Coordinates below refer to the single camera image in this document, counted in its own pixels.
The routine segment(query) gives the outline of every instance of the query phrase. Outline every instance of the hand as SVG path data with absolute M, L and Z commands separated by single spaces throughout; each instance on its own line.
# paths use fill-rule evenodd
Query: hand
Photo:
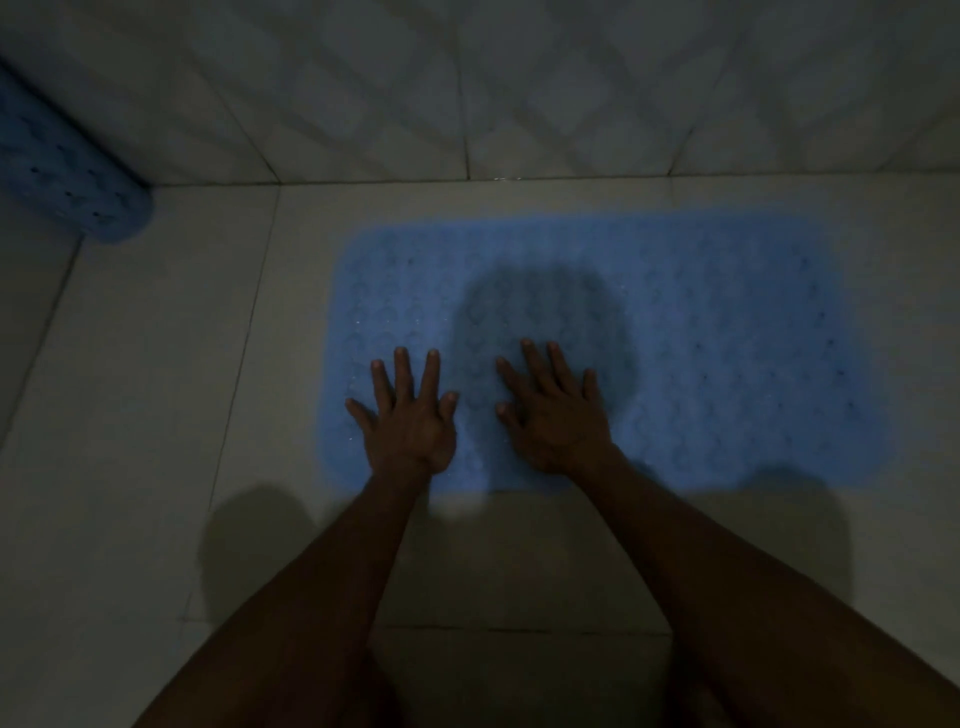
M 587 369 L 581 386 L 559 344 L 547 345 L 552 368 L 530 339 L 523 339 L 521 346 L 534 382 L 517 374 L 502 356 L 498 358 L 496 369 L 516 404 L 498 404 L 497 417 L 510 432 L 517 454 L 530 465 L 545 473 L 573 476 L 591 458 L 613 447 L 596 372 Z
M 440 386 L 440 353 L 430 350 L 423 368 L 420 395 L 414 398 L 414 378 L 410 373 L 410 355 L 403 347 L 394 352 L 396 395 L 383 362 L 371 364 L 374 416 L 357 400 L 347 400 L 347 412 L 363 430 L 367 459 L 374 473 L 390 468 L 423 470 L 427 478 L 446 470 L 457 448 L 453 412 L 455 392 L 447 392 L 437 402 Z

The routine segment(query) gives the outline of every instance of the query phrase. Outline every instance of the tiled floor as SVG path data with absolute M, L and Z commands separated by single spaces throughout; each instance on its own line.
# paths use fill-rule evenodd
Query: tiled floor
M 0 724 L 131 722 L 341 507 L 313 425 L 352 231 L 527 211 L 827 222 L 893 462 L 860 490 L 770 474 L 693 500 L 960 680 L 958 193 L 951 176 L 159 190 L 139 239 L 84 246 L 0 452 Z M 669 636 L 570 491 L 423 504 L 373 644 L 423 724 L 636 725 L 659 711 Z

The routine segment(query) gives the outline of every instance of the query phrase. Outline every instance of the bath mat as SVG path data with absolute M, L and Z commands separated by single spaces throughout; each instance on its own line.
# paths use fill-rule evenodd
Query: bath mat
M 561 343 L 598 371 L 613 438 L 677 491 L 769 468 L 855 483 L 884 430 L 822 235 L 800 218 L 676 213 L 407 225 L 364 231 L 338 263 L 319 450 L 340 487 L 369 469 L 344 398 L 372 405 L 370 362 L 415 375 L 433 347 L 461 393 L 457 455 L 434 492 L 555 488 L 513 454 L 494 404 L 502 354 Z

